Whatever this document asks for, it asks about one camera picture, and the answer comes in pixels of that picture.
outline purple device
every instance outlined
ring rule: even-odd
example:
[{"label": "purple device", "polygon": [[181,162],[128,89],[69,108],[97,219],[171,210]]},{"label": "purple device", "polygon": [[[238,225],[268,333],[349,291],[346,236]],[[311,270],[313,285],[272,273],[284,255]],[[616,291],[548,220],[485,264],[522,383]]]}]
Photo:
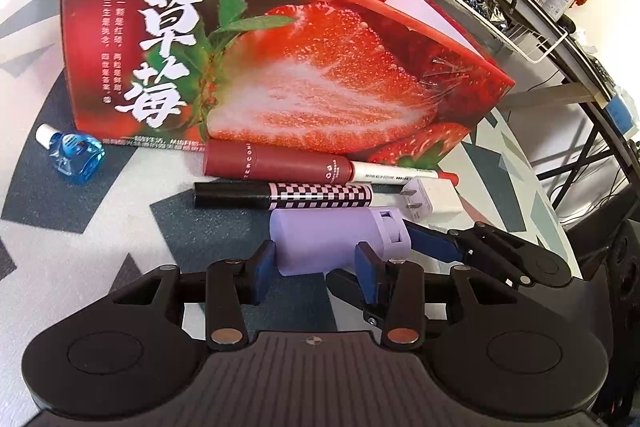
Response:
[{"label": "purple device", "polygon": [[283,275],[353,266],[360,241],[369,243],[383,261],[406,259],[411,250],[402,214],[394,206],[277,208],[269,230]]}]

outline strawberry box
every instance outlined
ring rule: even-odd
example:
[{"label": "strawberry box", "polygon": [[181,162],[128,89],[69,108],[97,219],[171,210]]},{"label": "strawberry box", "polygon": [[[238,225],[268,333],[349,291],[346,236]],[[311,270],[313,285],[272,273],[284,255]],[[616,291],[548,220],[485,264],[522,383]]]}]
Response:
[{"label": "strawberry box", "polygon": [[428,168],[513,86],[428,0],[62,0],[78,129]]}]

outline pink and black checkered pattern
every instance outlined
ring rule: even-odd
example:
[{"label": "pink and black checkered pattern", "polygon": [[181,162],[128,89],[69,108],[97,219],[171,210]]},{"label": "pink and black checkered pattern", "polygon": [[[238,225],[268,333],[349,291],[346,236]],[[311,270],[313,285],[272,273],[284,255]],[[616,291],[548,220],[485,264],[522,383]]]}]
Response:
[{"label": "pink and black checkered pattern", "polygon": [[334,208],[369,206],[369,185],[310,185],[270,183],[271,206],[274,208]]}]

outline eye drop bottle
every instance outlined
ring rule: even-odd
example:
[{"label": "eye drop bottle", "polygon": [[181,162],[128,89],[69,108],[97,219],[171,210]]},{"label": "eye drop bottle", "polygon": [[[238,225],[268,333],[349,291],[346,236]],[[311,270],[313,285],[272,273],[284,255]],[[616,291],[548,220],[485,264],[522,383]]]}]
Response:
[{"label": "eye drop bottle", "polygon": [[76,185],[89,181],[104,160],[102,144],[88,134],[62,133],[44,124],[37,128],[36,140],[49,150],[50,165]]}]

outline ribbed gray surface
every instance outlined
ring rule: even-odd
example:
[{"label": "ribbed gray surface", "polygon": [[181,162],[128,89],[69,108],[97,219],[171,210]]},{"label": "ribbed gray surface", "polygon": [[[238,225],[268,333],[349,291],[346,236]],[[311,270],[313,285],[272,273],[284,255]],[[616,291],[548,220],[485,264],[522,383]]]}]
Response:
[{"label": "ribbed gray surface", "polygon": [[[30,427],[89,422],[43,413]],[[431,380],[417,357],[376,346],[370,334],[264,332],[238,352],[212,355],[171,402],[100,427],[470,427],[526,425],[464,409]],[[547,427],[599,425],[587,414]]]}]

